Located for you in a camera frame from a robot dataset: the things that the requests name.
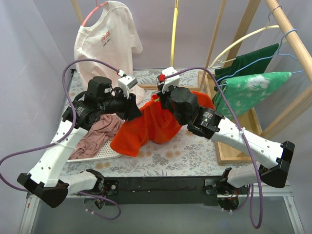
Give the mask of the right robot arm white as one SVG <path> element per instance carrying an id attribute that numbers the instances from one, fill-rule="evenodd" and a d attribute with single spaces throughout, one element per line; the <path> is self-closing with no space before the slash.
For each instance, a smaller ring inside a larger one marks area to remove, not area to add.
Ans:
<path id="1" fill-rule="evenodd" d="M 160 84 L 157 95 L 162 109 L 169 110 L 180 125 L 187 126 L 188 131 L 252 154 L 255 165 L 225 170 L 218 185 L 223 192 L 231 194 L 237 188 L 257 182 L 274 188 L 285 187 L 294 153 L 292 142 L 273 142 L 239 129 L 222 114 L 200 106 L 197 96 L 188 88 Z"/>

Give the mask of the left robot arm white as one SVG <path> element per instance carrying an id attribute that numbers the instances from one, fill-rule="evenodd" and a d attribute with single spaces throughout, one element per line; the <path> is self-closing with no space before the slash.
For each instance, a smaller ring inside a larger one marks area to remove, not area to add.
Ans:
<path id="1" fill-rule="evenodd" d="M 137 79 L 124 75 L 118 79 L 118 86 L 106 77 L 93 77 L 87 91 L 78 94 L 73 106 L 64 112 L 60 133 L 65 139 L 55 142 L 46 149 L 38 163 L 28 172 L 18 176 L 18 183 L 39 197 L 51 208 L 59 206 L 67 195 L 88 191 L 98 195 L 104 189 L 104 176 L 93 169 L 81 173 L 61 176 L 60 173 L 78 142 L 103 114 L 116 114 L 123 120 L 142 116 L 137 107 L 136 96 L 130 90 L 137 85 Z"/>

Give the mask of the orange t shirt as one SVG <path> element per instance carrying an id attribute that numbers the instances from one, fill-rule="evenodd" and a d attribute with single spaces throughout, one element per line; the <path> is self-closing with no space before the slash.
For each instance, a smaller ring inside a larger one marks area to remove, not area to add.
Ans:
<path id="1" fill-rule="evenodd" d="M 140 148 L 152 141 L 164 144 L 170 141 L 180 131 L 182 126 L 169 110 L 163 110 L 158 96 L 151 95 L 151 100 L 143 107 L 143 115 L 131 121 L 125 121 L 110 143 L 117 153 L 136 157 Z"/>

